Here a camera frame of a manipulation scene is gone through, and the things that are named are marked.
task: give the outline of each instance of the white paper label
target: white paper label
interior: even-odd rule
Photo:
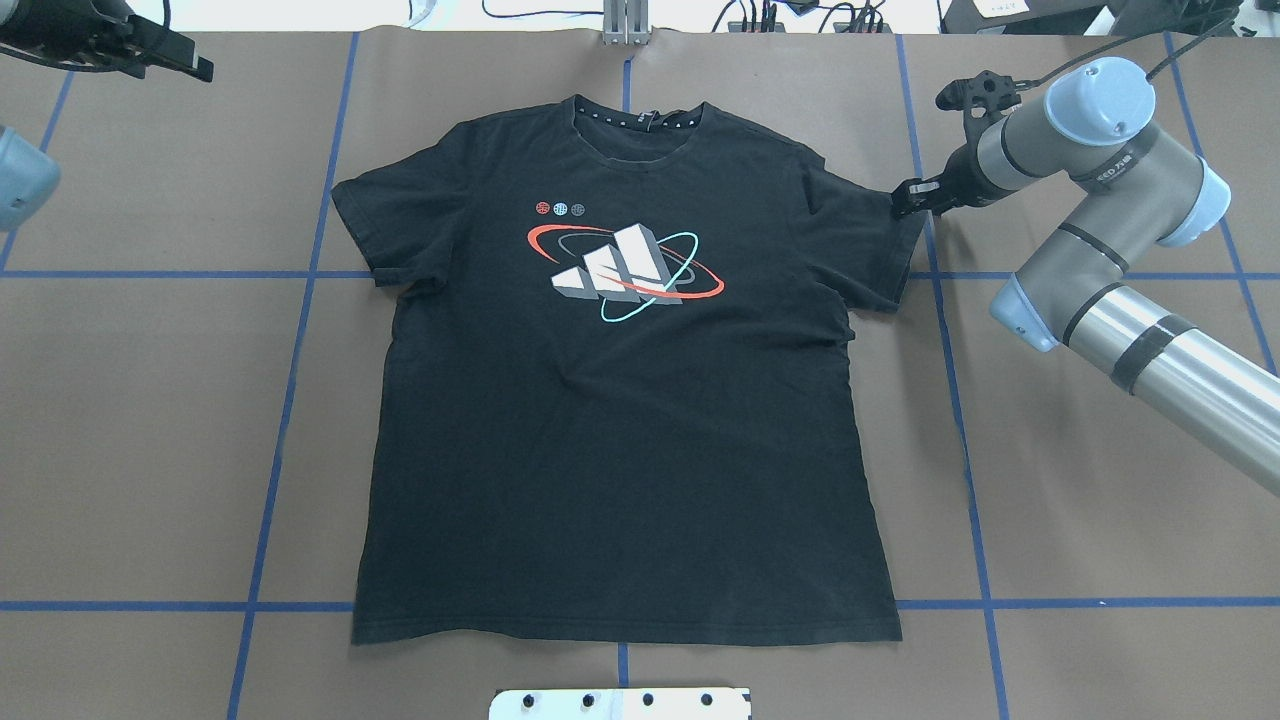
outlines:
[[[978,8],[978,14],[984,18],[1004,18],[1005,15],[1030,12],[1027,0],[973,0],[973,5]]]

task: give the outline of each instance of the gray robot arm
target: gray robot arm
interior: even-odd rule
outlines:
[[[1000,118],[1020,88],[991,78],[974,79],[995,90],[987,108]],[[1085,199],[1009,279],[992,315],[1042,352],[1060,342],[1076,351],[1280,496],[1280,379],[1120,282],[1152,245],[1187,245],[1230,202],[1226,183],[1153,113],[1140,68],[1091,61],[980,135],[966,118],[968,146],[941,176],[904,183],[897,209],[988,205],[1069,173]]]

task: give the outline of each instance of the neckline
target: neckline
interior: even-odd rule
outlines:
[[[716,108],[710,102],[700,102],[692,110],[678,110],[663,114],[658,122],[667,123],[668,129],[686,132],[687,137],[675,150],[653,160],[623,160],[613,158],[598,149],[589,140],[582,137],[577,128],[581,118],[590,120],[604,120],[603,124],[614,132],[644,132],[641,129],[650,113],[625,113],[594,102],[582,95],[573,95],[561,104],[562,119],[566,123],[571,140],[577,149],[589,159],[616,170],[650,172],[664,168],[689,155],[698,146],[705,128],[714,120]]]

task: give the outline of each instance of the shirt graphic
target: shirt graphic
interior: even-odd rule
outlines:
[[[568,256],[566,263],[575,263],[552,275],[552,287],[564,297],[599,300],[600,319],[605,323],[630,320],[653,305],[682,305],[686,300],[705,300],[724,291],[724,281],[695,259],[700,241],[689,231],[662,240],[640,223],[616,232],[559,224],[529,231],[529,245],[535,252],[552,263],[564,264],[544,246],[550,237]],[[682,249],[687,243],[687,255],[667,245],[673,241],[681,241]],[[611,300],[640,306],[617,314],[609,310]]]

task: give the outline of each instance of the white bracket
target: white bracket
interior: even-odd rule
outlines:
[[[604,0],[604,44],[648,45],[649,0]]]
[[[751,720],[751,691],[503,691],[489,705],[489,720]]]

